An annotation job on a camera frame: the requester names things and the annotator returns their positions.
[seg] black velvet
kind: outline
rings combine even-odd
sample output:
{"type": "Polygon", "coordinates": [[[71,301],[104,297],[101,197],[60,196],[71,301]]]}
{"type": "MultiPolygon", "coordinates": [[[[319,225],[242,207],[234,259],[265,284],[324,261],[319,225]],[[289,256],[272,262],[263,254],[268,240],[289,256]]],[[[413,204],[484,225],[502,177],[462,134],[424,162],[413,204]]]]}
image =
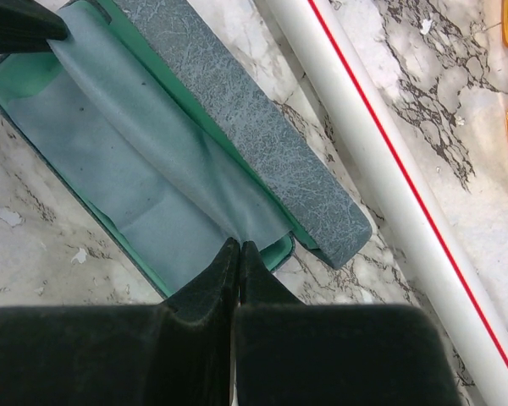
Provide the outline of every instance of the black velvet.
{"type": "Polygon", "coordinates": [[[239,253],[162,304],[0,309],[0,405],[229,404],[239,253]]]}
{"type": "Polygon", "coordinates": [[[66,24],[34,0],[0,0],[0,53],[49,52],[49,40],[64,40],[66,24]]]}
{"type": "Polygon", "coordinates": [[[242,305],[240,406],[460,406],[429,319],[399,305],[242,305]]]}

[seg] light blue cleaning cloth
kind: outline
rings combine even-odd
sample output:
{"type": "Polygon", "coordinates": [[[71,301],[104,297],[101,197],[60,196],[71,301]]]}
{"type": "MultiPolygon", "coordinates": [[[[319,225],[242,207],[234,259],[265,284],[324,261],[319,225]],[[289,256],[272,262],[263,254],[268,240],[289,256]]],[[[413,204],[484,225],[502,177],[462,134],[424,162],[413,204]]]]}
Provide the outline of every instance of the light blue cleaning cloth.
{"type": "Polygon", "coordinates": [[[290,231],[271,198],[102,19],[78,3],[58,14],[70,36],[50,45],[64,71],[37,95],[12,100],[10,117],[172,291],[228,237],[262,250],[290,231]]]}

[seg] red stripe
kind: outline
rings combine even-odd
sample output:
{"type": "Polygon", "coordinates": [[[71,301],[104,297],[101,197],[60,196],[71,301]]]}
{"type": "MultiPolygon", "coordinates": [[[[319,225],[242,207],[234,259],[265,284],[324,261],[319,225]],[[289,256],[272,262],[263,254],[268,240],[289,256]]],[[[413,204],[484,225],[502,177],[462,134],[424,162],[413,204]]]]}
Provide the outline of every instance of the red stripe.
{"type": "Polygon", "coordinates": [[[385,141],[386,145],[388,146],[389,151],[391,152],[391,155],[393,156],[393,158],[397,162],[397,165],[399,166],[400,171],[402,172],[403,176],[405,177],[406,182],[410,186],[410,189],[412,190],[412,193],[414,194],[414,197],[416,197],[417,203],[422,208],[423,214],[427,218],[427,220],[429,222],[429,225],[433,229],[434,234],[436,235],[437,239],[440,242],[440,245],[442,246],[444,252],[446,253],[446,256],[450,260],[450,263],[453,266],[454,271],[456,272],[457,276],[459,277],[459,280],[461,281],[461,284],[463,285],[463,288],[467,292],[468,298],[471,300],[472,305],[474,306],[474,309],[476,309],[476,312],[478,313],[480,319],[482,320],[482,323],[485,326],[485,329],[488,331],[489,336],[493,340],[494,346],[499,351],[500,357],[505,361],[506,367],[508,368],[508,356],[505,354],[504,349],[500,345],[500,342],[499,342],[498,338],[495,336],[495,334],[493,332],[493,329],[489,325],[487,317],[482,312],[482,309],[480,308],[480,305],[476,301],[476,298],[474,298],[474,294],[472,293],[472,290],[471,290],[470,286],[468,286],[467,281],[463,277],[463,274],[461,273],[461,270],[459,269],[459,266],[457,265],[455,258],[453,257],[453,255],[451,254],[450,250],[448,249],[448,246],[446,245],[446,242],[442,238],[442,235],[441,235],[439,229],[437,228],[436,224],[434,223],[434,220],[431,217],[431,214],[429,213],[427,207],[425,206],[425,203],[423,202],[422,197],[418,193],[418,191],[416,189],[416,186],[414,185],[410,175],[406,171],[405,165],[403,164],[402,160],[399,158],[399,155],[397,155],[397,151],[395,150],[395,148],[393,147],[393,144],[389,140],[389,136],[386,133],[386,131],[385,131],[384,127],[382,126],[382,124],[380,123],[380,120],[378,119],[378,116],[376,115],[376,112],[374,112],[373,106],[371,106],[371,103],[367,99],[367,96],[365,95],[365,92],[363,91],[361,85],[359,84],[356,76],[352,72],[352,69],[351,69],[350,65],[348,64],[348,62],[346,61],[345,56],[343,55],[342,51],[340,50],[339,45],[337,44],[337,41],[334,39],[333,35],[331,34],[331,31],[329,30],[326,22],[324,21],[322,15],[320,14],[320,10],[318,10],[318,7],[314,3],[314,0],[307,0],[307,1],[311,5],[312,11],[316,14],[316,17],[317,17],[320,25],[322,26],[323,30],[325,31],[326,36],[328,37],[329,41],[331,42],[331,45],[333,46],[333,49],[337,52],[337,55],[339,56],[340,61],[342,62],[343,66],[346,69],[346,73],[350,76],[350,79],[352,80],[352,83],[356,87],[357,92],[361,96],[361,98],[363,100],[363,103],[365,104],[365,106],[367,107],[367,110],[371,114],[371,118],[376,123],[378,131],[380,132],[380,134],[384,138],[384,141],[385,141]]]}

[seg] marble veining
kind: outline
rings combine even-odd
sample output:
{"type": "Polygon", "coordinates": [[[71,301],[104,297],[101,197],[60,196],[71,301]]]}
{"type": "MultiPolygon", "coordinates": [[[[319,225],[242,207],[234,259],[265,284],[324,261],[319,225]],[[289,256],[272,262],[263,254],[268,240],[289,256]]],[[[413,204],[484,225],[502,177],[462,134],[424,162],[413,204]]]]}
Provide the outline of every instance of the marble veining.
{"type": "MultiPolygon", "coordinates": [[[[41,2],[52,9],[62,3],[41,2]]],[[[330,2],[508,327],[508,49],[500,39],[500,2],[330,2]]],[[[190,4],[375,229],[339,270],[327,268],[298,244],[276,272],[279,280],[308,304],[409,303],[422,306],[439,325],[353,157],[336,145],[330,119],[265,0],[190,4]]],[[[0,218],[0,305],[157,300],[107,235],[1,120],[0,208],[23,219],[12,227],[0,218]],[[83,264],[72,261],[80,250],[86,251],[83,264]]],[[[463,404],[483,404],[440,331],[463,404]]]]}

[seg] gray textured lid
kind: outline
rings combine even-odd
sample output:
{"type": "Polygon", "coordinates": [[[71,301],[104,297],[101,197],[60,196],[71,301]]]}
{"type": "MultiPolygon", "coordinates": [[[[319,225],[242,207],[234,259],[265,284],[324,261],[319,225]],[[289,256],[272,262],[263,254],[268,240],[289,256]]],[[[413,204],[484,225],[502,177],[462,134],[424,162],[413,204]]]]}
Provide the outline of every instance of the gray textured lid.
{"type": "Polygon", "coordinates": [[[333,267],[370,238],[368,220],[186,0],[113,0],[200,102],[333,267]]]}

